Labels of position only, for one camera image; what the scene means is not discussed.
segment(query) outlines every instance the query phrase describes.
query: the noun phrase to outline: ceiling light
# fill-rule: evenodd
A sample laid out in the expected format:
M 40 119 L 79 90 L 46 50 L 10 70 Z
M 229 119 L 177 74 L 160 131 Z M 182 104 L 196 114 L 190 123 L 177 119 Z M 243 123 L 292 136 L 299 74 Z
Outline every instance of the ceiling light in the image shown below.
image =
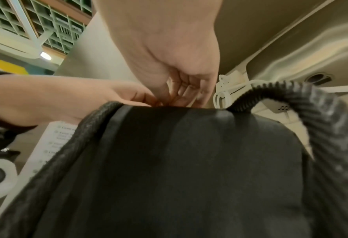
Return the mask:
M 40 56 L 46 60 L 52 60 L 52 57 L 49 54 L 47 54 L 46 52 L 40 53 Z

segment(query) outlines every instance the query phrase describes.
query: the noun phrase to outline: white paper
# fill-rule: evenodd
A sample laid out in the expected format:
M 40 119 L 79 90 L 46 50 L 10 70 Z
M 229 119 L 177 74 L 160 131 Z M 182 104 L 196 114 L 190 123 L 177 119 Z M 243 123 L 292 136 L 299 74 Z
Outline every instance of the white paper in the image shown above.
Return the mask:
M 76 128 L 77 126 L 65 122 L 51 122 L 47 126 L 21 173 L 18 175 L 17 184 L 1 205 L 0 214 L 43 165 L 68 142 Z

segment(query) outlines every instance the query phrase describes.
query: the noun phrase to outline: metal beam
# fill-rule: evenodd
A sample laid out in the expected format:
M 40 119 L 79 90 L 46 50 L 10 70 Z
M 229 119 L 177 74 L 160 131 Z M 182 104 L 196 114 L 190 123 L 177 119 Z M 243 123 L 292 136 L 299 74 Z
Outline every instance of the metal beam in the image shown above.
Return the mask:
M 85 25 L 88 25 L 91 20 L 91 16 L 87 15 L 86 13 L 83 13 L 81 10 L 73 7 L 72 5 L 64 2 L 63 0 L 40 0 L 40 1 L 51 6 L 57 11 L 65 13 L 69 17 Z

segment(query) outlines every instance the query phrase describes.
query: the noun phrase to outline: ceiling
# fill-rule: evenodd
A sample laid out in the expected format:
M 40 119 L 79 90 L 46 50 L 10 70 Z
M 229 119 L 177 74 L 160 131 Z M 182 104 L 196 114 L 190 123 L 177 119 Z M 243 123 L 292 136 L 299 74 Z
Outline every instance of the ceiling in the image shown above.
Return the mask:
M 226 74 L 285 27 L 325 0 L 224 0 L 215 23 L 220 74 Z

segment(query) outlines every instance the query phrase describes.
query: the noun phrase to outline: person's left hand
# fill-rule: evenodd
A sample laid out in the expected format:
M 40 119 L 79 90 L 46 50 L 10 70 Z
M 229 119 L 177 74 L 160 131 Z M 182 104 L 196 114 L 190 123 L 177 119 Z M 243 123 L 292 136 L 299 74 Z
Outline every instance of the person's left hand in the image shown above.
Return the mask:
M 18 126 L 78 124 L 109 101 L 136 106 L 159 102 L 143 85 L 60 76 L 0 75 L 0 120 Z

